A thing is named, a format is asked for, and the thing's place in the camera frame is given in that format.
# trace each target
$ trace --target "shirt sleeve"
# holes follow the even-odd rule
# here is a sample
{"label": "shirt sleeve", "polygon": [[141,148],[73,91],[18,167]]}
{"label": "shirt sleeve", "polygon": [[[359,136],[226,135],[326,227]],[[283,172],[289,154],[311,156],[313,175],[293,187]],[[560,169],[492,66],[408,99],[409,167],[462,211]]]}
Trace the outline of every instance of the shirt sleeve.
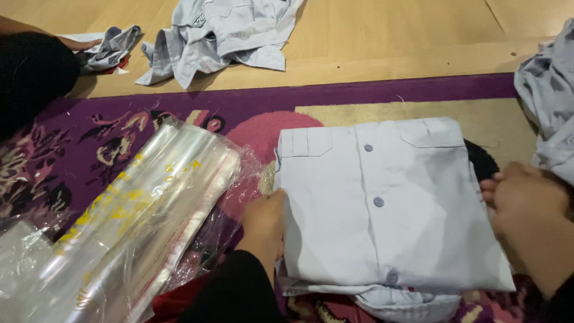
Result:
{"label": "shirt sleeve", "polygon": [[574,322],[574,274],[554,294],[548,304],[548,323]]}
{"label": "shirt sleeve", "polygon": [[189,322],[286,322],[259,260],[244,250],[231,252],[180,316]]}

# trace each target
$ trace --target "person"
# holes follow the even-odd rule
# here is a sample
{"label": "person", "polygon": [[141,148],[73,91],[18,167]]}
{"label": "person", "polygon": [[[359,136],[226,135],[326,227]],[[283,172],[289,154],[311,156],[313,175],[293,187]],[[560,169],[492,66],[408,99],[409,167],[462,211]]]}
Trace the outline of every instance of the person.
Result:
{"label": "person", "polygon": [[0,16],[0,141],[32,122],[80,76],[73,51],[102,40],[79,42]]}
{"label": "person", "polygon": [[[510,163],[481,182],[496,210],[492,227],[518,252],[548,301],[548,322],[574,322],[574,224],[565,186],[544,172]],[[274,264],[283,254],[285,192],[247,205],[244,236],[179,317],[187,322],[286,322],[273,293]]]}

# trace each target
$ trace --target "black pants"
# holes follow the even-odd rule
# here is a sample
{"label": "black pants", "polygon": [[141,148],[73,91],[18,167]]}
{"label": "black pants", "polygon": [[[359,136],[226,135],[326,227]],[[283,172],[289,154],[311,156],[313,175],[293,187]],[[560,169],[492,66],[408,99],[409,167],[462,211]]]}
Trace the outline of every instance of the black pants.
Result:
{"label": "black pants", "polygon": [[80,66],[58,38],[25,32],[0,36],[0,141],[70,92]]}

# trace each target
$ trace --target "carpet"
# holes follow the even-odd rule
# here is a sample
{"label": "carpet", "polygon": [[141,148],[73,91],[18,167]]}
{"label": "carpet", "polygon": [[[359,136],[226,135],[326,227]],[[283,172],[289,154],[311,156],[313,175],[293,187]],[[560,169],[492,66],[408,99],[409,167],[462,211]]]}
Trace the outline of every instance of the carpet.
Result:
{"label": "carpet", "polygon": [[[513,75],[492,74],[61,99],[0,146],[0,218],[76,211],[76,219],[167,117],[250,145],[268,165],[269,176],[281,129],[437,116],[456,119],[464,137],[499,165],[528,163],[536,137],[515,97]],[[272,187],[260,190],[269,193]],[[517,293],[467,293],[453,322],[522,322],[532,283],[525,276],[516,279]],[[376,321],[332,296],[278,301],[294,320]]]}

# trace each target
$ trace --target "wooden floor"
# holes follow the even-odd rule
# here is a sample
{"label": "wooden floor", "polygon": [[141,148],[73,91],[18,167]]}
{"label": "wooden floor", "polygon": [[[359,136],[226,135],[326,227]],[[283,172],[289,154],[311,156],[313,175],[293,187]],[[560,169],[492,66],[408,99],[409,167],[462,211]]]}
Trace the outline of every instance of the wooden floor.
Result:
{"label": "wooden floor", "polygon": [[[153,43],[177,1],[2,1],[0,14],[52,33],[137,24]],[[188,91],[511,72],[573,16],[573,0],[308,0],[283,50],[286,72],[231,66]],[[174,80],[135,85],[148,68],[137,44],[128,74],[82,78],[73,95],[184,91]]]}

